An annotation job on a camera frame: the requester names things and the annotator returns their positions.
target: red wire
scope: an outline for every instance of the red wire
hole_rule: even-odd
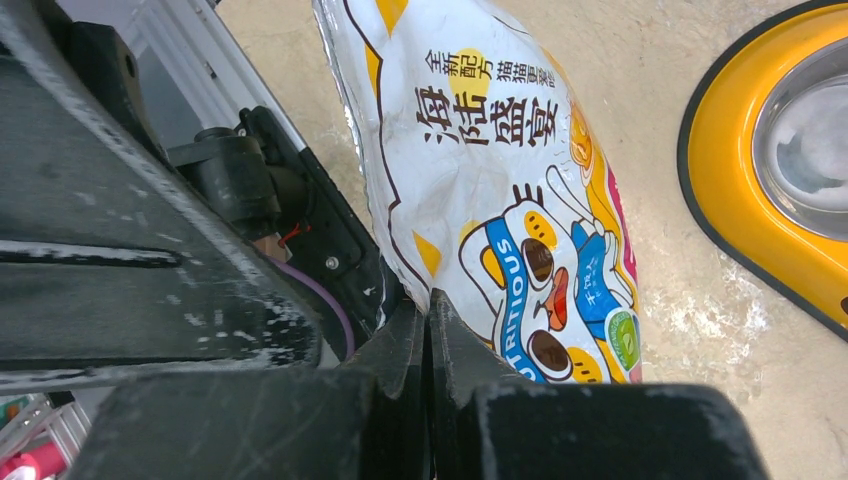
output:
[[[300,229],[300,222],[297,222],[297,225],[295,225],[294,230],[292,230],[291,232],[289,232],[289,233],[287,233],[287,234],[283,235],[283,237],[282,237],[282,238],[280,238],[280,240],[278,240],[278,241],[277,241],[277,245],[279,245],[279,246],[280,246],[280,248],[285,248],[285,247],[286,247],[286,242],[288,242],[288,241],[289,241],[289,240],[291,240],[292,238],[294,238],[294,237],[296,237],[296,236],[300,235],[301,233],[306,233],[306,232],[308,232],[308,231],[310,231],[310,230],[312,230],[312,225],[307,225],[307,226],[306,226],[306,230],[301,230],[301,229]]]

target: concrete floor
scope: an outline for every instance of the concrete floor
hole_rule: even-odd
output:
[[[683,110],[712,61],[799,2],[497,3],[569,72],[616,172],[639,261],[646,380],[725,392],[774,478],[848,479],[848,345],[710,243],[683,202],[675,166]],[[310,2],[231,0],[219,13],[370,224]]]

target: cat food bag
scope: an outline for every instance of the cat food bag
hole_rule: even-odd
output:
[[[615,178],[562,68],[485,0],[314,0],[374,234],[541,383],[641,380]]]

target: cartoon eye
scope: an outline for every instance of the cartoon eye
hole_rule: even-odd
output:
[[[551,380],[566,380],[574,371],[574,364],[568,351],[559,340],[546,330],[536,330],[530,335],[528,351],[533,363],[539,367],[542,375]]]
[[[574,380],[577,383],[600,383],[604,381],[604,371],[592,355],[579,347],[568,349],[568,358],[574,362]]]
[[[524,228],[528,238],[535,238],[551,250],[556,249],[557,235],[554,227],[541,213],[531,210],[524,214]]]
[[[521,254],[535,280],[533,286],[536,290],[541,289],[554,273],[554,257],[551,250],[539,240],[528,238],[521,242]]]

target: yellow triangle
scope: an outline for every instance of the yellow triangle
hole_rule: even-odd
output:
[[[365,44],[365,65],[368,67],[368,78],[371,79],[371,89],[374,90],[374,96],[377,96],[377,71],[380,69],[380,57],[377,53]]]
[[[389,32],[390,37],[398,19],[406,10],[407,2],[408,0],[377,0],[377,8],[380,9],[380,15],[383,16],[383,22],[386,24],[386,31]]]
[[[442,252],[417,232],[412,232],[412,235],[415,237],[415,246],[418,247],[418,254],[421,255],[424,266],[427,267],[430,276],[435,277],[439,264],[442,263]]]

